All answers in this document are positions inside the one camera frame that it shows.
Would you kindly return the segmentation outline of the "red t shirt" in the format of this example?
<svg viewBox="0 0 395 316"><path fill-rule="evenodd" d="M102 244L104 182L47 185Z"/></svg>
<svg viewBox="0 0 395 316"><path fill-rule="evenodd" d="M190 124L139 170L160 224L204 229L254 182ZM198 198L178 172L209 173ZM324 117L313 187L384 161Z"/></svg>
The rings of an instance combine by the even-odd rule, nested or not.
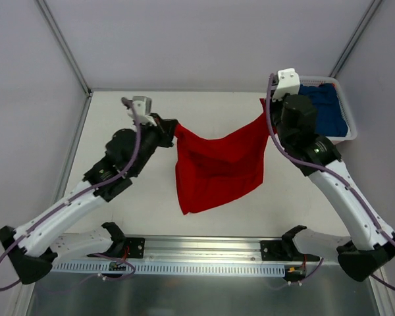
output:
<svg viewBox="0 0 395 316"><path fill-rule="evenodd" d="M176 126L176 192L184 215L230 203L263 183L270 134L266 100L259 101L263 112L223 138L208 140Z"/></svg>

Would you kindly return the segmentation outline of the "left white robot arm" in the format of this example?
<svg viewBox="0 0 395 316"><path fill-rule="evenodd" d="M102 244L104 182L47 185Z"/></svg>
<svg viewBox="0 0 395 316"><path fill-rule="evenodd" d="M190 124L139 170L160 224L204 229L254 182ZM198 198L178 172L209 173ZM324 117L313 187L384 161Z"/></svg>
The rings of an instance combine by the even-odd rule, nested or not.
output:
<svg viewBox="0 0 395 316"><path fill-rule="evenodd" d="M114 222L74 236L65 234L89 212L115 199L132 185L158 147L173 146L176 119L150 115L141 123L134 116L134 129L124 128L113 134L105 146L105 155L78 185L65 197L30 222L17 228L0 229L4 248L0 262L9 258L17 284L32 284L47 275L53 267L80 257L102 257L121 261L129 244Z"/></svg>

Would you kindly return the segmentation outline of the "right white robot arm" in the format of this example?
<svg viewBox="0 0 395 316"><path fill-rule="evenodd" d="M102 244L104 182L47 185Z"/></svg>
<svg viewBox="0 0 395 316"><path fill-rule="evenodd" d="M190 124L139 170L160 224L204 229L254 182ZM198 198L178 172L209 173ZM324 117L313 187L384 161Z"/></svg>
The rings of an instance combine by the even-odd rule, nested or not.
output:
<svg viewBox="0 0 395 316"><path fill-rule="evenodd" d="M317 110L303 95L266 99L269 132L277 149L320 189L348 231L348 236L315 232L298 225L282 235L289 260L303 254L337 262L361 282L395 257L395 230L368 203L352 180L336 146L315 132Z"/></svg>

